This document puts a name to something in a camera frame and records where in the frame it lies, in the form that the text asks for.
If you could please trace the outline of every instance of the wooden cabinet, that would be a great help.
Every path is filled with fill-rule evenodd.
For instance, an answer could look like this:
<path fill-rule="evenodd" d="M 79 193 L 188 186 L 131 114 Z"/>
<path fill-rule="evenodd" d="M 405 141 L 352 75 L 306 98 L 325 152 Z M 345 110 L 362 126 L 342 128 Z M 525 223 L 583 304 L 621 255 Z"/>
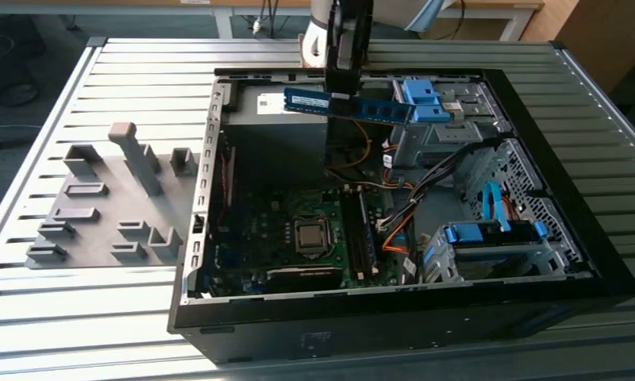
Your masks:
<path fill-rule="evenodd" d="M 601 89 L 635 64 L 635 0 L 545 0 L 521 40 L 559 40 Z"/>

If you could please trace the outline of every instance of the aluminum profile table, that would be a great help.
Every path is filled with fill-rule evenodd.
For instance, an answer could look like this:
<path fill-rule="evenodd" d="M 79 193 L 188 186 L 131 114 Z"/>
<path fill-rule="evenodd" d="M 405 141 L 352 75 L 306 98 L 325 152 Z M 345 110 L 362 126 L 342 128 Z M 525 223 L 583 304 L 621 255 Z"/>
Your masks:
<path fill-rule="evenodd" d="M 567 51 L 415 40 L 369 49 L 373 67 L 505 71 L 635 276 L 635 130 Z M 165 331 L 173 267 L 22 266 L 67 146 L 114 152 L 109 125 L 133 121 L 156 153 L 198 152 L 213 68 L 296 67 L 298 56 L 294 41 L 110 39 L 86 48 L 0 205 L 0 379 L 635 380 L 635 299 L 519 341 L 217 368 Z"/>

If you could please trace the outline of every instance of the gray plastic block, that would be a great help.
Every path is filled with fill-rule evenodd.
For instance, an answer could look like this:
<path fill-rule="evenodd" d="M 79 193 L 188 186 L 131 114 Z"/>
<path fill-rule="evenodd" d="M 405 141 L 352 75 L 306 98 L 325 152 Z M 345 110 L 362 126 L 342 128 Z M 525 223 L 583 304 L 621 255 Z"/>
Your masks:
<path fill-rule="evenodd" d="M 117 222 L 117 231 L 127 241 L 145 241 L 150 226 L 142 220 L 123 220 Z"/>
<path fill-rule="evenodd" d="M 182 245 L 182 239 L 178 237 L 178 233 L 170 227 L 166 234 L 166 241 L 161 237 L 156 228 L 150 229 L 150 237 L 148 238 L 148 247 L 154 254 L 162 259 L 173 259 L 178 256 L 178 248 Z"/>
<path fill-rule="evenodd" d="M 103 183 L 69 184 L 63 188 L 67 197 L 102 197 L 107 194 L 107 187 Z"/>
<path fill-rule="evenodd" d="M 74 227 L 66 221 L 42 222 L 38 233 L 46 240 L 63 240 L 74 237 Z"/>
<path fill-rule="evenodd" d="M 95 177 L 91 163 L 102 161 L 94 146 L 90 144 L 71 145 L 63 156 L 63 164 L 67 166 L 74 177 Z"/>
<path fill-rule="evenodd" d="M 197 174 L 197 162 L 189 148 L 173 148 L 169 164 L 176 176 L 194 176 Z"/>
<path fill-rule="evenodd" d="M 118 242 L 110 245 L 110 254 L 119 262 L 139 262 L 145 259 L 145 250 L 138 242 Z"/>
<path fill-rule="evenodd" d="M 69 220 L 75 235 L 47 239 L 35 238 L 35 244 L 57 244 L 66 252 L 62 262 L 35 262 L 27 258 L 26 266 L 30 268 L 83 268 L 83 267 L 121 267 L 121 266 L 166 266 L 176 263 L 174 257 L 160 257 L 148 247 L 150 227 L 154 227 L 166 238 L 169 228 L 173 227 L 178 237 L 188 235 L 192 197 L 196 187 L 196 176 L 176 176 L 170 170 L 170 155 L 156 155 L 162 171 L 156 173 L 162 187 L 162 194 L 145 196 L 145 190 L 135 177 L 130 174 L 123 156 L 102 156 L 102 161 L 91 162 L 91 169 L 97 178 L 79 179 L 69 174 L 63 180 L 61 191 L 47 213 L 46 223 L 63 223 L 55 221 L 58 210 L 95 209 L 99 213 L 98 220 Z M 98 197 L 69 197 L 63 191 L 70 185 L 90 185 L 102 183 L 107 194 Z M 119 222 L 133 222 L 138 225 L 137 235 L 123 237 L 118 231 Z M 134 262 L 119 262 L 110 254 L 111 244 L 117 242 L 138 242 L 142 245 L 145 259 Z"/>
<path fill-rule="evenodd" d="M 57 244 L 34 244 L 25 255 L 39 263 L 62 262 L 67 253 Z"/>
<path fill-rule="evenodd" d="M 135 125 L 130 122 L 113 123 L 107 138 L 119 146 L 125 154 L 126 166 L 138 179 L 148 195 L 157 196 L 161 194 L 160 181 L 156 177 L 153 165 L 153 159 L 156 161 L 156 157 L 154 155 L 150 155 L 150 158 L 145 157 L 145 149 L 141 149 L 138 141 L 135 140 Z"/>
<path fill-rule="evenodd" d="M 98 217 L 95 208 L 59 208 L 53 212 L 55 221 L 95 221 Z"/>
<path fill-rule="evenodd" d="M 148 160 L 148 164 L 150 165 L 152 171 L 154 173 L 160 173 L 160 162 L 157 161 L 156 153 L 152 151 L 152 147 L 149 144 L 138 144 L 141 150 L 143 151 L 143 157 Z"/>

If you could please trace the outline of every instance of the motherboard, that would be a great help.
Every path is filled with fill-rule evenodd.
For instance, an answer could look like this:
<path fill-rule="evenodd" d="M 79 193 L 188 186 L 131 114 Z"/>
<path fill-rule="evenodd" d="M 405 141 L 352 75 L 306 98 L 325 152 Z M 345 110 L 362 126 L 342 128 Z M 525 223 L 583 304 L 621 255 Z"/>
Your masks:
<path fill-rule="evenodd" d="M 204 277 L 216 296 L 397 285 L 397 258 L 370 233 L 384 213 L 377 189 L 268 190 L 237 205 Z"/>

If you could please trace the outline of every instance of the blue ram stick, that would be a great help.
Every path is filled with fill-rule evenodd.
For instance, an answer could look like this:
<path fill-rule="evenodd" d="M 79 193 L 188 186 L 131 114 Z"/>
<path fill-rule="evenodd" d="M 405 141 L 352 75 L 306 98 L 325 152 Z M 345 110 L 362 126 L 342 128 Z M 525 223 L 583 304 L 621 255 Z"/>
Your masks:
<path fill-rule="evenodd" d="M 415 106 L 397 102 L 350 97 L 346 111 L 333 107 L 330 94 L 321 91 L 284 88 L 284 109 L 326 117 L 346 117 L 392 125 L 405 125 Z"/>

